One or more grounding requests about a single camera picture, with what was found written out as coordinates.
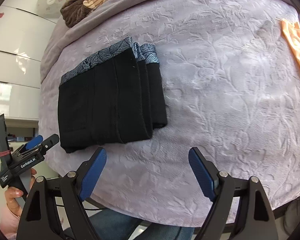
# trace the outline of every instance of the finger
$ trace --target finger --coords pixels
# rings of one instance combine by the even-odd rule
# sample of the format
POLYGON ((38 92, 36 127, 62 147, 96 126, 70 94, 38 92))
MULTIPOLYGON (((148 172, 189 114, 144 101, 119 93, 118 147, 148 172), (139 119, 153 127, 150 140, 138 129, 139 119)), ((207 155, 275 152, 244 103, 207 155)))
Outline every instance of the finger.
POLYGON ((31 180, 30 180, 30 188, 32 188, 34 182, 35 182, 35 176, 31 176, 31 180))
POLYGON ((16 201, 16 198, 22 196, 23 192, 15 187, 9 187, 5 191, 4 195, 6 198, 7 207, 10 209, 10 211, 16 216, 21 216, 22 209, 16 201))
POLYGON ((31 168, 31 175, 36 175, 37 171, 34 168, 31 168))
POLYGON ((8 187, 8 189, 4 192, 4 196, 7 201, 15 199, 17 197, 21 197, 22 195, 22 190, 17 189, 15 187, 8 187))

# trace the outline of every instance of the gray floral waistband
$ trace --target gray floral waistband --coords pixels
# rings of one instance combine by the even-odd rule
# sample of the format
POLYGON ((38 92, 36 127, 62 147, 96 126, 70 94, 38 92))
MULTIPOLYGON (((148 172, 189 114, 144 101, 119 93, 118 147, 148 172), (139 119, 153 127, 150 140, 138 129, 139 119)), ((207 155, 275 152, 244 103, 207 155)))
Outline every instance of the gray floral waistband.
POLYGON ((139 44, 133 42, 132 37, 128 36, 125 39, 92 54, 84 59, 73 70, 63 74, 61 77, 60 86, 75 76, 94 68, 95 66, 119 55, 130 48, 132 48, 133 54, 137 61, 145 60, 146 64, 159 63, 155 46, 153 44, 145 43, 142 46, 139 46, 139 44))

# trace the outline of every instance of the white cabinet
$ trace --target white cabinet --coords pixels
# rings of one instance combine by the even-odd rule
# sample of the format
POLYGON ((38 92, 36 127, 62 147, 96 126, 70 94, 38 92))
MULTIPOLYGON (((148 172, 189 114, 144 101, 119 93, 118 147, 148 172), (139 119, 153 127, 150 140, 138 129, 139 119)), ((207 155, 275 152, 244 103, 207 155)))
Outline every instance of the white cabinet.
MULTIPOLYGON (((37 1, 38 0, 5 0, 2 5, 21 9, 37 15, 37 1)), ((42 16, 42 18, 54 23, 57 23, 59 19, 59 17, 49 17, 49 15, 42 16)))
POLYGON ((55 23, 0 6, 0 51, 41 61, 55 23))
POLYGON ((0 114, 7 119, 38 120, 40 89, 0 82, 0 114))
POLYGON ((40 61, 0 51, 0 81, 40 88, 40 61))

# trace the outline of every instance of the metal screw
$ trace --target metal screw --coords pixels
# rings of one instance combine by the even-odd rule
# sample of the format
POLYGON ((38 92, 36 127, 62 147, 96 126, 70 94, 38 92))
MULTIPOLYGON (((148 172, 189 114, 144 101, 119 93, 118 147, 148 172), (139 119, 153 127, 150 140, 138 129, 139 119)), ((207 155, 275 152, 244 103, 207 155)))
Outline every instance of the metal screw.
POLYGON ((258 182, 259 182, 259 179, 258 179, 256 176, 252 176, 252 177, 251 177, 251 180, 252 180, 252 182, 254 182, 254 183, 258 183, 258 182))
POLYGON ((226 172, 226 171, 220 171, 220 172, 219 172, 219 175, 220 175, 221 177, 226 178, 226 177, 228 177, 228 172, 226 172))
POLYGON ((37 182, 42 182, 43 181, 43 177, 42 176, 37 177, 36 181, 37 182))
POLYGON ((70 171, 70 172, 68 172, 68 174, 67 174, 67 176, 68 176, 69 178, 73 178, 75 175, 76 175, 75 171, 70 171))

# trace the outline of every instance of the black fabric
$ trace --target black fabric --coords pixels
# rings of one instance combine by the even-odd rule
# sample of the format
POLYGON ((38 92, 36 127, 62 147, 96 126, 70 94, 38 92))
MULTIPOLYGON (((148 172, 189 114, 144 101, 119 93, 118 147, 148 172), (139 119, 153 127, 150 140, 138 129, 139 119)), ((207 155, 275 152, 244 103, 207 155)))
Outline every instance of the black fabric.
POLYGON ((141 89, 139 65, 136 62, 132 49, 127 49, 114 57, 114 62, 119 86, 118 126, 121 139, 124 143, 150 139, 152 131, 150 135, 146 129, 143 115, 144 104, 142 103, 143 93, 141 89))
POLYGON ((150 139, 167 124, 159 64, 137 62, 130 48, 71 78, 59 87, 58 123, 67 153, 150 139))
POLYGON ((150 63, 147 65, 149 78, 151 116, 153 128, 162 128, 167 125, 166 105, 162 90, 162 78, 159 64, 150 63))

